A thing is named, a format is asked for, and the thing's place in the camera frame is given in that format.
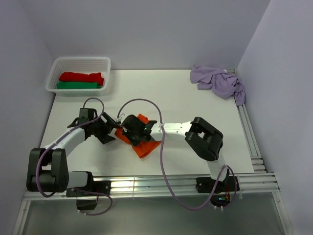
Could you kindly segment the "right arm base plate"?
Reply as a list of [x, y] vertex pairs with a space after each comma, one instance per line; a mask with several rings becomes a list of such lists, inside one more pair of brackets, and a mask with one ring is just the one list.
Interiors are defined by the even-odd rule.
[[[211, 179], [210, 177], [198, 177], [196, 178], [195, 188], [198, 193], [211, 193], [214, 184], [215, 180]], [[219, 194], [226, 191], [235, 192], [239, 190], [240, 186], [237, 176], [228, 177], [223, 182], [218, 181], [214, 190], [214, 194]]]

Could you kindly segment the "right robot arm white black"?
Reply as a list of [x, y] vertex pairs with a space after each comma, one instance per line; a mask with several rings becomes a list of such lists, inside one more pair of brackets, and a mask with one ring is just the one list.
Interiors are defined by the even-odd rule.
[[228, 186], [227, 171], [221, 172], [225, 160], [220, 156], [223, 134], [201, 117], [180, 123], [161, 123], [150, 120], [147, 123], [134, 115], [123, 119], [123, 135], [133, 146], [140, 143], [161, 140], [186, 141], [193, 151], [208, 164], [212, 187], [221, 191]]

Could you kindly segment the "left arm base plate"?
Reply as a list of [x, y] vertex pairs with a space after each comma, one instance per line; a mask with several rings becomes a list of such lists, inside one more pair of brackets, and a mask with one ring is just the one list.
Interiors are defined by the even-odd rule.
[[110, 195], [111, 181], [94, 181], [85, 187], [80, 187], [78, 190], [68, 189], [66, 197], [91, 197]]

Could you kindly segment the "orange t shirt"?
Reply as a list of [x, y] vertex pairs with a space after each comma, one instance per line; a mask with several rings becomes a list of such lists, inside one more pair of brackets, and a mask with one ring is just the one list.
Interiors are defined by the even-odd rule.
[[[129, 140], [126, 138], [126, 133], [122, 129], [117, 129], [115, 131], [115, 136], [118, 137], [120, 140], [125, 142], [126, 144], [130, 144]], [[149, 141], [149, 142], [142, 142], [138, 146], [132, 146], [133, 150], [137, 154], [139, 158], [145, 158], [148, 156], [155, 148], [157, 148], [160, 145], [161, 141], [156, 141], [155, 139]]]

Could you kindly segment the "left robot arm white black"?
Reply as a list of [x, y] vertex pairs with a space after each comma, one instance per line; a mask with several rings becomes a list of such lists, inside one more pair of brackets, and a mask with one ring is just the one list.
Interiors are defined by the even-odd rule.
[[79, 117], [53, 143], [43, 148], [33, 148], [29, 154], [26, 188], [43, 193], [45, 197], [67, 189], [78, 188], [83, 195], [95, 191], [93, 175], [89, 171], [69, 171], [67, 156], [91, 136], [102, 144], [113, 140], [109, 134], [122, 126], [107, 113], [97, 115], [95, 109], [80, 110]]

